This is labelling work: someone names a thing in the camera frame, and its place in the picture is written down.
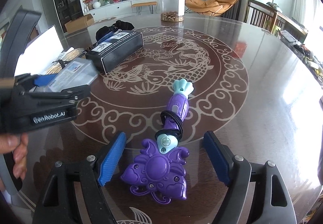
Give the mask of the left hand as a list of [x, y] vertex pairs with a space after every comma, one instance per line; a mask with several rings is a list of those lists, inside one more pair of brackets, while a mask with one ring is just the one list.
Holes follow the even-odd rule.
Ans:
[[25, 179], [27, 173], [28, 134], [20, 137], [10, 134], [1, 134], [1, 154], [12, 153], [14, 159], [13, 174], [16, 178]]

